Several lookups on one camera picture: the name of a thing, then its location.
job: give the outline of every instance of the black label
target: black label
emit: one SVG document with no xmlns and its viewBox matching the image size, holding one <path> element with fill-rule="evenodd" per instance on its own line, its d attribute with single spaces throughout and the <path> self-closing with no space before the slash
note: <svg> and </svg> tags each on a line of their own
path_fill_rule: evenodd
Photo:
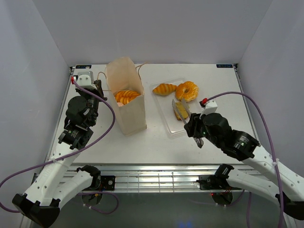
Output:
<svg viewBox="0 0 304 228">
<path fill-rule="evenodd" d="M 77 65 L 76 69 L 91 69 L 92 65 Z"/>
<path fill-rule="evenodd" d="M 233 68 L 232 64 L 217 64 L 217 68 Z"/>
</svg>

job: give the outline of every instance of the pastry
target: pastry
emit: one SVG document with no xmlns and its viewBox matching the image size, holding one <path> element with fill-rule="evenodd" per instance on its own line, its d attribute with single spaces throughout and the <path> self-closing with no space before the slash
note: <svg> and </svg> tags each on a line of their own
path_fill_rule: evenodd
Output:
<svg viewBox="0 0 304 228">
<path fill-rule="evenodd" d="M 137 96 L 139 96 L 140 94 L 136 91 L 133 90 L 124 90 L 124 91 L 119 91 L 116 95 L 115 95 L 115 100 L 118 103 L 122 103 L 122 104 L 127 104 L 130 101 L 132 101 L 133 99 L 135 99 Z"/>
<path fill-rule="evenodd" d="M 198 94 L 198 86 L 190 81 L 180 84 L 175 91 L 176 98 L 180 101 L 182 98 L 184 98 L 186 102 L 194 100 Z"/>
<path fill-rule="evenodd" d="M 187 119 L 188 118 L 188 113 L 187 113 L 186 109 L 184 108 L 184 106 L 182 105 L 182 103 L 181 102 L 175 102 L 175 104 L 176 104 L 176 107 L 179 110 L 180 114 L 182 115 L 182 117 L 184 119 Z M 174 114 L 175 114 L 176 119 L 181 120 L 180 116 L 176 113 L 175 110 L 174 110 Z"/>
<path fill-rule="evenodd" d="M 167 96 L 170 93 L 174 92 L 176 87 L 177 86 L 173 85 L 173 84 L 161 83 L 158 87 L 153 89 L 153 93 L 155 93 L 157 95 L 161 95 L 161 96 Z"/>
</svg>

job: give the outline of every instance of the metal tongs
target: metal tongs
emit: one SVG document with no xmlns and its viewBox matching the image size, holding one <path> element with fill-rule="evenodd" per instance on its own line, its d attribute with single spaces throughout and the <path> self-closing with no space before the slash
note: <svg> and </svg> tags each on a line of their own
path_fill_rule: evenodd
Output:
<svg viewBox="0 0 304 228">
<path fill-rule="evenodd" d="M 187 105 L 187 103 L 186 103 L 186 101 L 185 101 L 184 98 L 181 100 L 181 104 L 182 104 L 182 106 L 185 108 L 185 110 L 186 110 L 186 112 L 187 112 L 187 114 L 188 114 L 188 117 L 190 118 L 191 112 L 190 112 L 190 110 L 189 110 L 189 108 L 188 108 L 188 105 Z M 184 119 L 184 117 L 182 117 L 180 111 L 178 110 L 178 108 L 177 108 L 177 106 L 176 106 L 176 104 L 175 104 L 174 99 L 172 100 L 172 107 L 173 107 L 174 111 L 179 115 L 179 117 L 180 117 L 180 119 L 183 121 L 183 123 L 186 124 L 187 122 L 186 122 L 186 120 Z M 203 147 L 204 141 L 203 141 L 201 138 L 193 138 L 193 139 L 194 139 L 194 141 L 196 142 L 196 144 L 197 144 L 198 147 L 200 147 L 200 148 Z"/>
</svg>

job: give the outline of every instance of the gray floor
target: gray floor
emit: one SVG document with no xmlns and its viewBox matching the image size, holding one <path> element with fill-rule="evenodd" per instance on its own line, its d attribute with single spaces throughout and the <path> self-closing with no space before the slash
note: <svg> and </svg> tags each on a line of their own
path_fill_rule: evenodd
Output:
<svg viewBox="0 0 304 228">
<path fill-rule="evenodd" d="M 210 202 L 210 193 L 118 194 L 120 207 L 112 215 L 102 215 L 82 207 L 80 197 L 67 203 L 52 228 L 245 228 L 248 193 L 229 208 L 198 205 L 190 200 Z M 100 209 L 111 209 L 112 196 L 104 195 Z M 253 195 L 250 224 L 252 228 L 276 228 L 279 209 Z"/>
</svg>

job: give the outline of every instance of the wire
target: wire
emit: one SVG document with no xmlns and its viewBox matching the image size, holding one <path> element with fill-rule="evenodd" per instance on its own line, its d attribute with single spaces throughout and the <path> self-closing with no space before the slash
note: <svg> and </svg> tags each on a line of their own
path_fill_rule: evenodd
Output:
<svg viewBox="0 0 304 228">
<path fill-rule="evenodd" d="M 116 206 L 111 211 L 103 211 L 103 210 L 97 209 L 95 207 L 92 207 L 92 206 L 90 206 L 88 204 L 84 204 L 88 208 L 93 209 L 94 211 L 97 211 L 97 212 L 99 212 L 101 214 L 104 214 L 104 215 L 112 214 L 113 212 L 115 212 L 118 209 L 118 207 L 119 207 L 119 199 L 118 199 L 118 197 L 114 193 L 106 192 L 106 191 L 94 191 L 94 192 L 82 192 L 82 193 L 79 193 L 77 195 L 78 196 L 86 196 L 86 195 L 94 195 L 94 194 L 107 194 L 107 195 L 113 196 L 116 199 Z"/>
<path fill-rule="evenodd" d="M 250 205 L 251 205 L 251 196 L 252 196 L 252 193 L 249 192 L 248 205 L 247 205 L 247 214 L 246 214 L 247 228 L 250 228 Z"/>
<path fill-rule="evenodd" d="M 233 201 L 232 203 L 230 203 L 230 204 L 219 204 L 219 205 L 220 205 L 220 206 L 223 206 L 223 207 L 231 207 L 231 206 L 233 206 L 233 205 L 236 205 L 236 204 L 241 200 L 241 198 L 243 197 L 244 192 L 245 192 L 245 190 L 243 190 L 243 191 L 241 192 L 240 196 L 239 196 L 235 201 Z M 190 201 L 191 201 L 192 203 L 196 203 L 196 204 L 214 205 L 214 203 L 198 202 L 198 201 L 194 201 L 194 200 L 191 200 L 191 199 L 190 199 Z"/>
<path fill-rule="evenodd" d="M 80 149 L 80 150 L 78 150 L 78 151 L 76 151 L 76 152 L 73 152 L 73 153 L 67 154 L 67 155 L 65 155 L 65 156 L 56 158 L 56 159 L 55 159 L 56 161 L 59 161 L 59 160 L 64 159 L 64 158 L 71 157 L 71 156 L 73 156 L 73 155 L 75 155 L 75 154 L 81 153 L 82 151 L 84 151 L 84 150 L 90 148 L 91 146 L 93 146 L 94 144 L 96 144 L 99 140 L 101 140 L 102 138 L 104 138 L 105 135 L 107 135 L 107 134 L 109 133 L 109 131 L 112 129 L 112 127 L 114 126 L 114 123 L 115 123 L 115 113 L 114 113 L 114 110 L 113 110 L 113 108 L 112 108 L 104 99 L 102 99 L 102 98 L 100 98 L 99 96 L 97 96 L 97 95 L 91 93 L 90 91 L 87 91 L 87 90 L 81 88 L 75 81 L 74 81 L 74 85 L 75 85 L 78 89 L 80 89 L 81 91 L 83 91 L 83 92 L 85 92 L 85 93 L 87 93 L 87 94 L 90 94 L 91 96 L 93 96 L 93 97 L 99 99 L 99 100 L 100 100 L 101 102 L 103 102 L 106 106 L 108 106 L 108 108 L 109 108 L 110 111 L 112 112 L 113 120 L 112 120 L 112 123 L 111 123 L 110 127 L 105 131 L 105 133 L 103 133 L 103 134 L 102 134 L 98 139 L 96 139 L 94 142 L 92 142 L 91 144 L 87 145 L 86 147 L 84 147 L 84 148 L 82 148 L 82 149 Z M 33 169 L 36 169 L 36 168 L 39 168 L 39 167 L 42 167 L 42 166 L 46 166 L 46 165 L 49 165 L 49 164 L 52 164 L 52 163 L 53 163 L 53 161 L 48 161 L 48 162 L 42 163 L 42 164 L 40 164 L 40 165 L 35 165 L 35 166 L 29 167 L 29 168 L 27 168 L 27 169 L 18 171 L 18 172 L 16 172 L 16 173 L 14 173 L 14 174 L 8 176 L 7 178 L 5 178 L 5 179 L 0 183 L 0 188 L 2 187 L 2 185 L 3 185 L 7 180 L 9 180 L 10 178 L 12 178 L 12 177 L 14 177 L 14 176 L 17 176 L 17 175 L 19 175 L 19 174 L 21 174 L 21 173 L 24 173 L 24 172 L 27 172 L 27 171 L 30 171 L 30 170 L 33 170 Z M 0 202 L 0 207 L 1 207 L 2 209 L 4 209 L 4 210 L 8 211 L 8 212 L 11 212 L 11 213 L 19 213 L 18 210 L 12 210 L 12 209 L 9 209 L 9 208 L 5 207 L 1 202 Z"/>
<path fill-rule="evenodd" d="M 269 128 L 266 124 L 266 121 L 265 121 L 265 118 L 260 110 L 260 108 L 258 107 L 257 103 L 250 97 L 248 96 L 247 94 L 244 94 L 244 93 L 240 93 L 240 92 L 225 92 L 225 93 L 221 93 L 221 94 L 218 94 L 218 95 L 215 95 L 215 96 L 212 96 L 210 98 L 207 99 L 207 101 L 209 100 L 213 100 L 217 97 L 220 97 L 220 96 L 223 96 L 223 95 L 227 95 L 227 94 L 238 94 L 238 95 L 242 95 L 246 98 L 248 98 L 252 103 L 253 105 L 256 107 L 261 119 L 262 119 L 262 122 L 264 124 L 264 127 L 265 127 L 265 130 L 266 130 L 266 133 L 267 133 L 267 137 L 268 137 L 268 140 L 269 140 L 269 144 L 270 144 L 270 149 L 271 149 L 271 154 L 272 154 L 272 160 L 273 162 L 276 162 L 276 152 L 275 152 L 275 147 L 274 147 L 274 144 L 272 142 L 272 139 L 271 139 L 271 135 L 270 135 L 270 132 L 269 132 Z M 282 181 L 281 181 L 281 177 L 280 177 L 280 171 L 279 171 L 279 168 L 278 166 L 276 165 L 275 166 L 275 172 L 276 172 L 276 176 L 277 176 L 277 183 L 278 183 L 278 187 L 279 187 L 279 193 L 280 193 L 280 218 L 279 218 L 279 224 L 278 224 L 278 227 L 282 227 L 282 224 L 283 224 L 283 221 L 284 221 L 284 199 L 283 199 L 283 187 L 282 187 Z"/>
</svg>

